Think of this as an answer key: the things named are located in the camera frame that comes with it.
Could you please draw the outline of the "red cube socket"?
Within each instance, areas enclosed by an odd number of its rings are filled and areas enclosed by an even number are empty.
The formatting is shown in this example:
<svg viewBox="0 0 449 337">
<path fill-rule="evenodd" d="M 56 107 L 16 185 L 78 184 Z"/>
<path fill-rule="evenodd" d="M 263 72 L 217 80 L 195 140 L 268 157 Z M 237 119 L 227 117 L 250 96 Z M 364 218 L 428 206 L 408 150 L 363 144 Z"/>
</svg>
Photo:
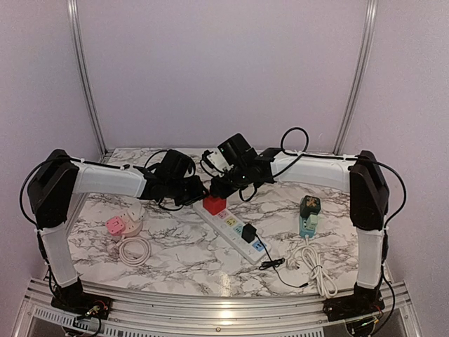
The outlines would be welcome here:
<svg viewBox="0 0 449 337">
<path fill-rule="evenodd" d="M 203 200 L 203 207 L 209 214 L 216 216 L 227 207 L 227 200 L 219 197 L 208 196 Z"/>
</svg>

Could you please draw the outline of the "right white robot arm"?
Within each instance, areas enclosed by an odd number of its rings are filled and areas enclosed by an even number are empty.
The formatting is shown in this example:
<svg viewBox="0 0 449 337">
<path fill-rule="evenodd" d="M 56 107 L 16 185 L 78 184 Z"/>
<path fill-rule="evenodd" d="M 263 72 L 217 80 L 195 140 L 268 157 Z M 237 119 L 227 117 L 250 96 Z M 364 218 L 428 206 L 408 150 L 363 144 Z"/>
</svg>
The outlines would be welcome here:
<svg viewBox="0 0 449 337">
<path fill-rule="evenodd" d="M 229 147 L 205 156 L 206 164 L 217 171 L 210 191 L 226 199 L 250 185 L 265 183 L 304 183 L 329 187 L 349 195 L 350 219 L 358 236 L 358 274 L 360 289 L 350 295 L 347 307 L 355 315 L 363 314 L 375 302 L 381 269 L 387 257 L 389 187 L 382 174 L 386 168 L 370 151 L 357 155 L 324 155 L 308 152 L 284 154 L 270 147 L 261 153 L 253 148 L 240 152 Z"/>
</svg>

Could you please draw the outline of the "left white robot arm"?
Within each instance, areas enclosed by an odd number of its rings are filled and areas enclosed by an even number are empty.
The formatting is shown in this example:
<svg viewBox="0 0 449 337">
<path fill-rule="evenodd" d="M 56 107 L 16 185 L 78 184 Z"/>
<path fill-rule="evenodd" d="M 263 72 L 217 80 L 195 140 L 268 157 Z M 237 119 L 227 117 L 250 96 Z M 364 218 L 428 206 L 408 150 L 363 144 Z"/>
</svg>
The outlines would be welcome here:
<svg viewBox="0 0 449 337">
<path fill-rule="evenodd" d="M 167 151 L 158 164 L 115 166 L 70 157 L 56 149 L 25 178 L 20 196 L 32 210 L 28 220 L 35 226 L 39 248 L 58 286 L 62 302 L 73 312 L 88 307 L 88 296 L 73 284 L 79 276 L 73 266 L 65 223 L 75 194 L 116 194 L 144 201 L 172 199 L 189 206 L 208 196 L 190 157 Z"/>
</svg>

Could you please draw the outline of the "white multicolour power strip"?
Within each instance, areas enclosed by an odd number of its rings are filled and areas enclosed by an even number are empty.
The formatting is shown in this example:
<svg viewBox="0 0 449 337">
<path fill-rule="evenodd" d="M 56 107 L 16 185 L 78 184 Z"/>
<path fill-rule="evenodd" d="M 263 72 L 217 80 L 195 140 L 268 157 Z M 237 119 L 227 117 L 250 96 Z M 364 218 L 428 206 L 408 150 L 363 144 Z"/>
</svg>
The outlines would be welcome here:
<svg viewBox="0 0 449 337">
<path fill-rule="evenodd" d="M 245 223 L 233 214 L 229 209 L 224 209 L 217 215 L 211 215 L 199 202 L 193 205 L 193 210 L 216 231 L 233 249 L 240 253 L 249 263 L 257 265 L 267 257 L 266 249 L 271 246 L 257 237 L 247 242 L 243 237 Z"/>
</svg>

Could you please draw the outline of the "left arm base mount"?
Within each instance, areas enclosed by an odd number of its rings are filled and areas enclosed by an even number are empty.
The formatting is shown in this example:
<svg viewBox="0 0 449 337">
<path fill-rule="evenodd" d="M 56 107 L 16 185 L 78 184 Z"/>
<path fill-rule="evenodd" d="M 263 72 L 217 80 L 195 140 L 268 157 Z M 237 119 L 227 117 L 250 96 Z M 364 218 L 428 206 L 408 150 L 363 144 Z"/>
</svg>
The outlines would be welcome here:
<svg viewBox="0 0 449 337">
<path fill-rule="evenodd" d="M 109 316 L 112 299 L 93 293 L 86 293 L 75 284 L 58 289 L 52 298 L 51 306 L 76 314 L 76 319 L 99 318 L 106 320 Z"/>
</svg>

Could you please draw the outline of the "black power adapter with cable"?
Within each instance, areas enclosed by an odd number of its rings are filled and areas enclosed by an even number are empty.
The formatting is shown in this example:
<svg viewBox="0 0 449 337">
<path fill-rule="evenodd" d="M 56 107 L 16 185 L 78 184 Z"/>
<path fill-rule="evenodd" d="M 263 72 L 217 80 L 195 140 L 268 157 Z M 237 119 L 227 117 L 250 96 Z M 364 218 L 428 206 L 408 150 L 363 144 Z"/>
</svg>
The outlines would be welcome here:
<svg viewBox="0 0 449 337">
<path fill-rule="evenodd" d="M 309 285 L 308 282 L 305 282 L 305 283 L 303 283 L 301 285 L 293 285 L 293 284 L 289 284 L 289 283 L 285 282 L 282 279 L 281 275 L 279 274 L 279 271 L 277 270 L 277 267 L 279 267 L 279 266 L 281 266 L 282 264 L 285 263 L 285 261 L 286 261 L 285 258 L 273 259 L 270 256 L 270 254 L 269 254 L 269 251 L 267 249 L 266 244 L 262 241 L 260 236 L 257 234 L 257 229 L 254 226 L 252 226 L 250 223 L 246 223 L 243 226 L 241 237 L 247 243 L 250 243 L 250 239 L 255 239 L 257 241 L 258 245 L 266 253 L 266 255 L 268 257 L 268 260 L 267 261 L 263 261 L 260 264 L 260 266 L 259 266 L 259 270 L 260 271 L 267 270 L 267 269 L 272 269 L 276 273 L 277 277 L 279 278 L 279 281 L 282 284 L 284 284 L 284 285 L 286 285 L 286 286 L 288 286 L 290 288 L 303 289 L 303 288 L 305 288 L 306 286 Z"/>
</svg>

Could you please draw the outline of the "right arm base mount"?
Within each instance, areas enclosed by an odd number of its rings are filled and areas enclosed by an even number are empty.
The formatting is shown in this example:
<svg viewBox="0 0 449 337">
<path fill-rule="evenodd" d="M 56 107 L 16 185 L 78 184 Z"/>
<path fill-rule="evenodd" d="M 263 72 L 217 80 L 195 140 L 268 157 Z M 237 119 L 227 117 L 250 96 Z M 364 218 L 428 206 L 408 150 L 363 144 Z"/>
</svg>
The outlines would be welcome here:
<svg viewBox="0 0 449 337">
<path fill-rule="evenodd" d="M 330 298 L 323 302 L 323 313 L 329 322 L 368 315 L 383 311 L 384 308 L 378 289 L 366 289 L 357 285 L 354 286 L 352 295 Z"/>
</svg>

